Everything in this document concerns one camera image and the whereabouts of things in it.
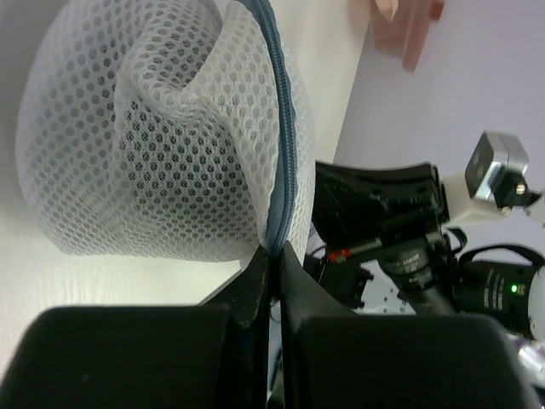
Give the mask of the pink translucent plastic basket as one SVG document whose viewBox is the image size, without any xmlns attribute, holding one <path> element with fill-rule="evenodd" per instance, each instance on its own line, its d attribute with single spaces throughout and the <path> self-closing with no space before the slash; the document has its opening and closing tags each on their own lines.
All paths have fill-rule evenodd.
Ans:
<svg viewBox="0 0 545 409">
<path fill-rule="evenodd" d="M 376 52 L 414 72 L 429 28 L 440 20 L 444 6 L 444 1 L 435 0 L 371 1 L 370 31 Z"/>
</svg>

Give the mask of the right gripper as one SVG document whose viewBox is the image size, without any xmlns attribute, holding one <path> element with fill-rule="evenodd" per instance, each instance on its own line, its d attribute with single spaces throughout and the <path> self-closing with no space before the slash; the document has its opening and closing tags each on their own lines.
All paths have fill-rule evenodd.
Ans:
<svg viewBox="0 0 545 409">
<path fill-rule="evenodd" d="M 393 170 L 316 164 L 313 226 L 320 266 L 340 273 L 377 261 L 386 273 L 434 270 L 450 258 L 439 171 L 430 163 Z"/>
</svg>

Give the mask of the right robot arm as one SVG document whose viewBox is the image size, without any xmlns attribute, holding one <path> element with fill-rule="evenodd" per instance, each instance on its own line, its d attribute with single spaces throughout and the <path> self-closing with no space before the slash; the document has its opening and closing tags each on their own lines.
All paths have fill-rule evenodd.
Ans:
<svg viewBox="0 0 545 409">
<path fill-rule="evenodd" d="M 466 234 L 450 225 L 436 166 L 363 170 L 317 163 L 313 225 L 324 256 L 306 270 L 338 302 L 362 308 L 377 262 L 418 314 L 486 314 L 509 331 L 544 338 L 544 258 L 506 245 L 520 264 L 467 251 Z M 459 247 L 452 245 L 457 239 Z"/>
</svg>

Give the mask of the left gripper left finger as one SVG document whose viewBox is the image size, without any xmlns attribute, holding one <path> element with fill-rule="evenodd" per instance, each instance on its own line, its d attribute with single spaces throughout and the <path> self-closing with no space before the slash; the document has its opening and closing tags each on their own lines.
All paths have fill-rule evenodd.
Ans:
<svg viewBox="0 0 545 409">
<path fill-rule="evenodd" d="M 15 408 L 263 408 L 270 257 L 198 306 L 41 313 L 12 360 Z"/>
</svg>

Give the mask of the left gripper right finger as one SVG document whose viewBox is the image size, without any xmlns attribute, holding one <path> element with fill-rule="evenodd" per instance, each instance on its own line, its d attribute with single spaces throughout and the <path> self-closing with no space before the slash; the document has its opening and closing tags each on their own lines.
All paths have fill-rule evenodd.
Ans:
<svg viewBox="0 0 545 409">
<path fill-rule="evenodd" d="M 483 315 L 356 314 L 285 245 L 279 268 L 288 408 L 538 408 L 505 331 Z"/>
</svg>

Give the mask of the white mesh bag blue zipper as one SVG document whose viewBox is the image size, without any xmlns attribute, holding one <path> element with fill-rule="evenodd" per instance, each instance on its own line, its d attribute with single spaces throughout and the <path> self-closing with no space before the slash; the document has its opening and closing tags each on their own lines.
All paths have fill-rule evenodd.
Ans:
<svg viewBox="0 0 545 409">
<path fill-rule="evenodd" d="M 315 134 L 267 1 L 70 1 L 22 96 L 15 158 L 74 255 L 303 257 Z"/>
</svg>

